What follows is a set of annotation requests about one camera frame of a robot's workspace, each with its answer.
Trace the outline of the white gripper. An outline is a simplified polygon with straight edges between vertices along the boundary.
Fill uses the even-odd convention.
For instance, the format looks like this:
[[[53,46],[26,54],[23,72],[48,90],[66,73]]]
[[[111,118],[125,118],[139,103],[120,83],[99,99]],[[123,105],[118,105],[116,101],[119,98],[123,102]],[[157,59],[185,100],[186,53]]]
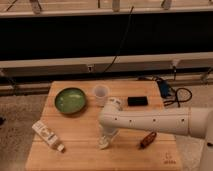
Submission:
[[[101,143],[106,143],[106,142],[110,142],[111,139],[118,133],[118,129],[117,128],[113,128],[113,127],[107,127],[107,126],[99,126],[100,128],[100,142]]]

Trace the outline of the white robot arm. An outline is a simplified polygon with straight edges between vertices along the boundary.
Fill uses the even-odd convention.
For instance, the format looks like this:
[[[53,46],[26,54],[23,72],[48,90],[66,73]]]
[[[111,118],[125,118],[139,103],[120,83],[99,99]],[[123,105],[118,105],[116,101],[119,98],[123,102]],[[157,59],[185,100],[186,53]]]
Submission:
[[[213,171],[213,108],[167,108],[124,111],[111,97],[99,114],[99,147],[106,149],[119,128],[153,131],[204,139],[199,171]]]

